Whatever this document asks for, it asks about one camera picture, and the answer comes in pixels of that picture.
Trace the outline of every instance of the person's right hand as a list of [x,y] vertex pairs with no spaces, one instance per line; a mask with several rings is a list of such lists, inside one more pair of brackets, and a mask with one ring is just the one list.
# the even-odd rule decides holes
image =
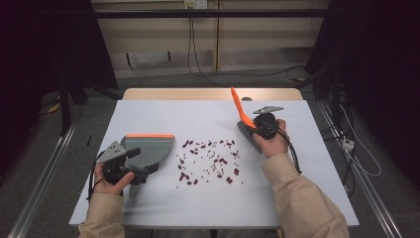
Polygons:
[[[286,134],[286,122],[281,119],[276,120],[278,123],[278,127]],[[281,153],[287,153],[288,145],[287,142],[277,134],[271,139],[266,140],[260,135],[257,135],[257,133],[254,133],[253,135],[254,140],[260,145],[262,148],[262,153],[265,155],[266,158],[271,158],[275,155],[281,154]]]
[[134,173],[129,172],[124,175],[116,184],[109,183],[102,175],[104,164],[96,165],[95,167],[95,188],[93,193],[105,193],[111,195],[119,195],[123,188],[128,185],[134,178]]

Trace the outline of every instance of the cable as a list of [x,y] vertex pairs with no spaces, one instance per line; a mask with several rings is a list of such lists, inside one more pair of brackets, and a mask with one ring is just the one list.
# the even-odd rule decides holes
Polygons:
[[[341,152],[343,154],[343,157],[346,158],[346,155],[344,154],[344,151],[341,150]],[[352,184],[353,184],[353,187],[352,188],[349,188],[348,187],[348,189],[350,190],[350,193],[348,194],[348,197],[351,197],[355,193],[355,189],[356,189],[355,174],[353,174],[353,170],[351,168],[351,165],[352,165],[352,160],[349,160],[347,162],[346,173],[344,174],[343,179],[342,179],[342,185],[345,185],[346,180],[347,180],[347,175],[349,174],[349,172],[352,175]]]
[[[193,72],[191,71],[191,67],[189,66],[189,53],[190,53],[190,51],[191,51],[191,39],[192,39],[192,44],[193,44],[193,47],[194,47],[195,62],[197,63],[198,71],[200,72],[200,74],[201,74],[201,75],[197,75],[197,74],[193,73]],[[228,86],[223,85],[223,84],[221,84],[221,83],[211,81],[211,80],[210,80],[210,79],[208,79],[208,78],[207,78],[207,77],[203,74],[203,72],[201,71],[200,64],[198,63],[197,51],[195,50],[194,21],[192,20],[192,18],[189,18],[189,44],[188,44],[188,57],[187,57],[187,64],[188,64],[188,70],[189,70],[189,72],[190,72],[192,75],[194,75],[194,76],[202,76],[202,77],[204,77],[204,79],[205,79],[206,81],[210,82],[211,84],[218,85],[218,86],[221,86],[221,87],[228,87]]]
[[302,170],[299,167],[299,161],[297,160],[297,155],[296,155],[296,151],[294,150],[293,145],[291,144],[290,140],[287,138],[286,134],[283,132],[283,130],[281,130],[281,128],[277,127],[277,133],[278,135],[280,135],[284,141],[287,143],[289,149],[290,149],[290,154],[291,154],[291,158],[293,160],[294,166],[296,167],[296,170],[299,174],[302,174]]
[[102,154],[104,154],[104,151],[99,153],[99,155],[96,157],[96,159],[93,161],[92,163],[92,167],[90,168],[90,174],[89,174],[89,189],[87,191],[87,197],[86,200],[88,200],[90,202],[90,198],[92,198],[92,193],[93,193],[93,189],[95,188],[96,184],[99,183],[100,181],[103,180],[100,179],[94,186],[93,185],[93,174],[95,173],[95,167],[96,167],[96,162],[99,160],[99,158],[102,156]]
[[[313,9],[313,7],[314,7],[314,0],[311,1],[311,10]],[[312,35],[314,36],[314,40],[316,41],[313,18],[311,18],[311,28],[312,28]]]
[[[195,56],[195,62],[197,64],[198,67],[198,71],[200,72],[200,74],[196,74],[194,72],[192,72],[190,64],[189,64],[189,55],[191,52],[191,42],[194,48],[194,56]],[[217,73],[209,73],[209,74],[204,74],[201,71],[200,68],[200,64],[198,63],[198,58],[197,58],[197,52],[196,52],[196,47],[195,47],[195,31],[194,31],[194,21],[192,18],[189,19],[189,44],[188,44],[188,56],[187,56],[187,65],[188,65],[188,70],[189,72],[194,75],[194,76],[199,76],[199,77],[204,77],[204,79],[206,79],[206,81],[212,83],[212,84],[216,84],[218,86],[223,86],[223,87],[227,87],[226,85],[217,83],[217,82],[213,82],[210,79],[208,79],[207,77],[209,76],[220,76],[220,75],[236,75],[236,76],[255,76],[255,77],[260,77],[260,76],[270,76],[270,75],[276,75],[276,74],[280,74],[283,72],[288,73],[291,69],[294,68],[298,68],[298,67],[304,67],[306,65],[295,65],[295,66],[291,66],[287,69],[283,69],[280,71],[276,71],[276,72],[268,72],[268,73],[261,73],[261,74],[250,74],[250,73],[234,73],[234,72],[217,72]]]
[[340,107],[341,107],[341,109],[343,110],[343,112],[344,112],[344,114],[345,114],[345,116],[346,116],[346,119],[347,119],[347,121],[349,122],[349,126],[350,126],[350,128],[352,129],[352,131],[353,131],[353,134],[354,134],[354,136],[355,136],[355,138],[358,140],[358,142],[362,145],[362,147],[370,154],[370,156],[371,156],[371,158],[374,160],[374,162],[376,163],[376,165],[377,165],[377,167],[379,168],[379,172],[377,173],[377,174],[373,174],[373,173],[370,173],[370,172],[368,172],[368,171],[366,171],[363,167],[362,167],[362,165],[361,164],[359,164],[358,162],[356,162],[354,159],[353,159],[353,156],[350,156],[350,159],[355,163],[355,165],[359,168],[359,169],[361,169],[365,174],[367,174],[367,175],[370,175],[370,176],[372,176],[372,177],[378,177],[378,176],[380,176],[381,174],[382,174],[382,168],[380,167],[380,165],[379,165],[379,163],[377,162],[377,160],[376,160],[376,158],[373,156],[373,154],[368,150],[368,148],[362,143],[362,141],[359,139],[359,137],[358,137],[358,135],[356,134],[356,132],[355,132],[355,130],[354,130],[354,128],[353,128],[353,126],[351,125],[351,121],[350,121],[350,119],[349,119],[349,116],[347,115],[347,113],[346,113],[346,110],[344,109],[344,107],[343,107],[343,105],[341,105],[340,104]]

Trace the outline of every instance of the orange handle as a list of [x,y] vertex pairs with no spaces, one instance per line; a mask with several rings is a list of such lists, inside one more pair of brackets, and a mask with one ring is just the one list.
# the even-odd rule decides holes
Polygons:
[[244,124],[249,127],[257,128],[254,122],[244,113],[244,110],[242,109],[242,105],[239,100],[238,94],[235,91],[235,88],[231,87],[231,92],[232,92],[232,97],[234,98],[234,101],[235,101],[235,105],[237,106],[241,121],[244,122]]

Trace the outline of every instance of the beige jacket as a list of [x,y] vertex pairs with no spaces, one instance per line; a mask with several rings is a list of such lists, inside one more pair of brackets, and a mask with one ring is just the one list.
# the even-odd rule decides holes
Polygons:
[[[317,185],[300,176],[287,154],[269,158],[263,165],[287,238],[350,237],[346,219]],[[124,237],[121,226],[123,197],[93,193],[80,237]]]

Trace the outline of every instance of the black curtain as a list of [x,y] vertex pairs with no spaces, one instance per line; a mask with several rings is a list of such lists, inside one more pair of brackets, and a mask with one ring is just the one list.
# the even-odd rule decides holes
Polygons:
[[372,1],[341,75],[376,138],[420,188],[419,11],[415,2]]
[[[83,12],[78,17],[69,13]],[[0,172],[7,170],[37,120],[41,98],[74,74],[105,88],[117,82],[89,0],[0,3]]]

